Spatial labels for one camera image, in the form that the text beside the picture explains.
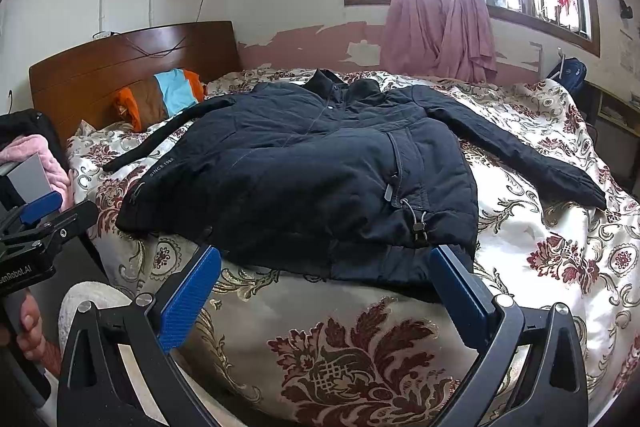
metal bolt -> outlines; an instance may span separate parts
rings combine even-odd
[[[141,293],[136,297],[136,304],[142,307],[149,306],[149,304],[151,304],[153,299],[154,299],[154,296],[151,295],[151,293]]]
[[[568,315],[569,306],[567,306],[566,304],[562,304],[562,302],[558,302],[558,304],[556,304],[556,311],[561,315]]]
[[[500,295],[495,296],[495,301],[503,308],[511,308],[515,304],[513,298],[506,293],[501,293]]]
[[[91,309],[91,301],[82,301],[78,306],[78,311],[80,313],[86,313]]]

pillow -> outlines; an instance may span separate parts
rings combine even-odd
[[[202,100],[204,89],[196,73],[171,70],[123,87],[116,93],[114,105],[135,132],[143,132]]]

blue gripper pad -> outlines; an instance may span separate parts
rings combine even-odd
[[[491,343],[492,316],[495,314],[491,293],[446,245],[431,249],[429,272],[465,346],[484,352]]]
[[[55,190],[45,194],[37,200],[31,201],[20,211],[20,222],[24,225],[33,225],[44,216],[58,210],[62,206],[62,195]]]
[[[165,354],[174,347],[181,346],[186,340],[218,280],[221,267],[220,252],[213,247],[207,248],[162,309],[158,342]]]

black jacket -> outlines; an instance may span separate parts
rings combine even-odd
[[[349,86],[324,70],[305,86],[258,84],[190,107],[104,169],[147,156],[193,118],[129,191],[116,225],[192,241],[209,227],[211,244],[240,265],[428,289],[429,245],[446,244],[471,270],[478,196],[456,136],[546,200],[606,207],[585,172],[449,96],[426,86],[380,92],[374,80]]]
[[[47,139],[49,150],[65,172],[69,170],[65,149],[60,145],[60,137],[49,117],[35,109],[0,115],[0,150],[18,136],[40,134]]]

pink blanket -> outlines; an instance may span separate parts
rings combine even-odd
[[[34,154],[40,157],[40,162],[44,167],[44,173],[52,190],[62,195],[60,210],[68,209],[74,202],[71,180],[69,180],[68,174],[62,169],[58,160],[53,157],[49,150],[49,143],[44,136],[31,134],[30,136],[17,137],[0,151],[0,164],[22,162]]]

